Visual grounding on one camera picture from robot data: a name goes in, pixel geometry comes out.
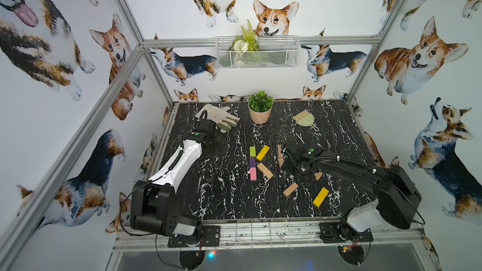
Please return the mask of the lime green block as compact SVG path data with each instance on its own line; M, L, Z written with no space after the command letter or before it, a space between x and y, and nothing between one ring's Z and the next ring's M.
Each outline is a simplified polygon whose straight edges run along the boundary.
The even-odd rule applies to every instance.
M250 157L255 158L255 157L256 157L256 147L255 147L255 146L251 146L251 147L249 148L249 153L250 153Z

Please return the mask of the wooden block numbered twelve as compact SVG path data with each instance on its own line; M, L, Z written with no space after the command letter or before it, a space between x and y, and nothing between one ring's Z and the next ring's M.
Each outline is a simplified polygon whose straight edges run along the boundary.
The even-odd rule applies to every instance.
M290 197L290 195L298 189L299 185L297 183L291 184L288 188L283 191L285 197Z

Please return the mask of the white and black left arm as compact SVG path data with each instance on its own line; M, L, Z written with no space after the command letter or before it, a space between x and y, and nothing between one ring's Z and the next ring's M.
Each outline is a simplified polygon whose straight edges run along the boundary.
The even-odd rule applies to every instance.
M138 181L131 193L129 226L149 234L202 238L202 222L182 216L176 192L193 164L214 149L216 124L200 119L194 130L179 138L179 145L161 169L146 181Z

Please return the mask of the purple block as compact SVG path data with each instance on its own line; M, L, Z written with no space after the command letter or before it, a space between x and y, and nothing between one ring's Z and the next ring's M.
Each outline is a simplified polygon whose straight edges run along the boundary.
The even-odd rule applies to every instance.
M249 158L249 168L256 168L256 158L255 157Z

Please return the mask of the small yellow block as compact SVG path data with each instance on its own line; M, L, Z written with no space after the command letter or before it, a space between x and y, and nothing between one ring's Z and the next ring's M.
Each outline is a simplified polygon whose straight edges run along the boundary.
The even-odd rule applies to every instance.
M262 161L265 158L266 154L269 152L269 150L270 150L270 147L267 145L264 145L261 151L257 154L256 159L258 161Z

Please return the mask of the large yellow block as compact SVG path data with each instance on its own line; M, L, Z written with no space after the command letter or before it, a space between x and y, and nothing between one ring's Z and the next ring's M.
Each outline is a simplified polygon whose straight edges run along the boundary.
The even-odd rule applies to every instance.
M313 200L313 204L315 205L315 207L319 208L321 206L325 198L328 196L329 192L330 191L326 188L321 189L321 191L317 194L317 196Z

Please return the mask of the long wooden block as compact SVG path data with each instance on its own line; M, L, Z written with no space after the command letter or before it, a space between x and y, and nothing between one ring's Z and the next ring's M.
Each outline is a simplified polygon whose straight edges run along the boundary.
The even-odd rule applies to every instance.
M270 180L274 175L273 173L263 164L263 163L259 163L257 165L257 168L262 172L262 174L268 179Z

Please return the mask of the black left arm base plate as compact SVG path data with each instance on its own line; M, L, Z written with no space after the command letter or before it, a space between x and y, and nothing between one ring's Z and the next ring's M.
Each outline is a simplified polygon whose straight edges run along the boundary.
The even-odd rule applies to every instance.
M169 248L218 247L220 244L219 226L195 228L193 235L173 235L169 238Z

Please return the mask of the pink block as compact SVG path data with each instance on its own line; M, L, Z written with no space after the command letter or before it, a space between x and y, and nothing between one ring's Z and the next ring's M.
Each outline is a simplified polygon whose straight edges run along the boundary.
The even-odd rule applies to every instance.
M250 179L251 179L251 181L257 180L257 169L256 168L250 168Z

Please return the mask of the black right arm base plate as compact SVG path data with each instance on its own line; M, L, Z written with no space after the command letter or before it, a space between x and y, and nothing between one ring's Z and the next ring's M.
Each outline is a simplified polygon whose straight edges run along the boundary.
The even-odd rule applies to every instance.
M320 239L324 243L372 242L374 240L370 230L360 233L340 222L321 222L319 227Z

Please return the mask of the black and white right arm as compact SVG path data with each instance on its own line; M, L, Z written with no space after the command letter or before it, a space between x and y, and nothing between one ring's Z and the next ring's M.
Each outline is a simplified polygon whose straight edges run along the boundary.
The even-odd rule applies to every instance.
M343 217L344 225L355 232L389 224L408 230L418 214L422 196L408 174L399 165L388 168L341 157L317 146L286 143L282 170L307 182L308 175L329 174L354 184L374 195L374 201L351 209Z

